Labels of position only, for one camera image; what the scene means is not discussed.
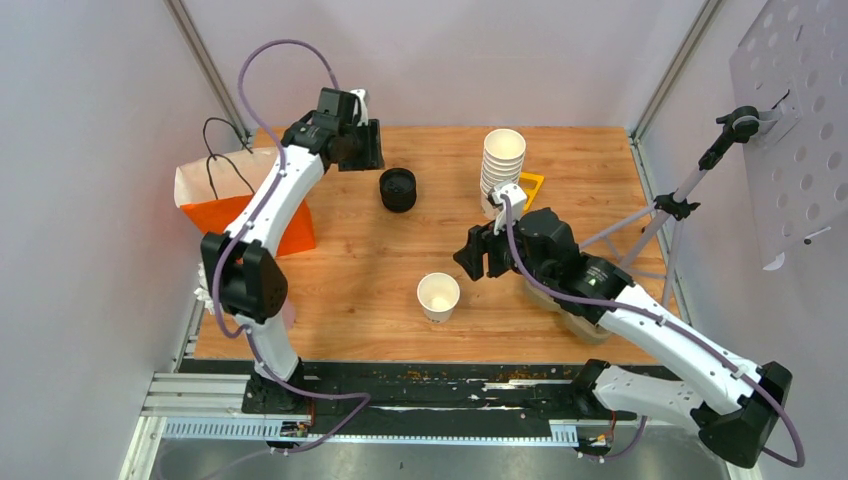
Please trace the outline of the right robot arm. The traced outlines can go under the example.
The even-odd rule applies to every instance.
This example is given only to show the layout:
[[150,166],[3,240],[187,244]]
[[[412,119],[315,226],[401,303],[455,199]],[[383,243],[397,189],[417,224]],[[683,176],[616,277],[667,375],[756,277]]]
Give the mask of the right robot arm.
[[508,271],[523,275],[557,309],[627,339],[676,377],[642,376],[590,360],[570,392],[580,415],[592,418],[606,409],[661,420],[742,468],[755,466],[761,454],[804,466],[800,435],[784,408],[791,372],[776,361],[759,365],[736,355],[691,328],[623,269],[581,251],[570,226],[550,209],[470,228],[453,259],[473,281]]

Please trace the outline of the white paper coffee cup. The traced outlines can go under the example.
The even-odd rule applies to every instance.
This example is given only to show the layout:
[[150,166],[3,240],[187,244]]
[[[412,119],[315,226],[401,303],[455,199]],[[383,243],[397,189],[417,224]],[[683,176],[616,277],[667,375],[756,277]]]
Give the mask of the white paper coffee cup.
[[446,322],[460,299],[458,282],[450,275],[433,272],[425,275],[416,288],[416,298],[429,321]]

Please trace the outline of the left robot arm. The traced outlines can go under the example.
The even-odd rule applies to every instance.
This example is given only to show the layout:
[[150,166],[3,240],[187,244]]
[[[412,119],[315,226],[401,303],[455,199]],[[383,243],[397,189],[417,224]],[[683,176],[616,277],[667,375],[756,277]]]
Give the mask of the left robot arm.
[[223,232],[207,233],[201,241],[215,322],[229,339],[246,337],[253,355],[245,391],[249,403],[293,413],[311,395],[285,325],[289,283],[274,255],[296,209],[331,166],[384,167],[380,129],[378,120],[363,113],[304,115],[279,139],[270,172],[248,205]]

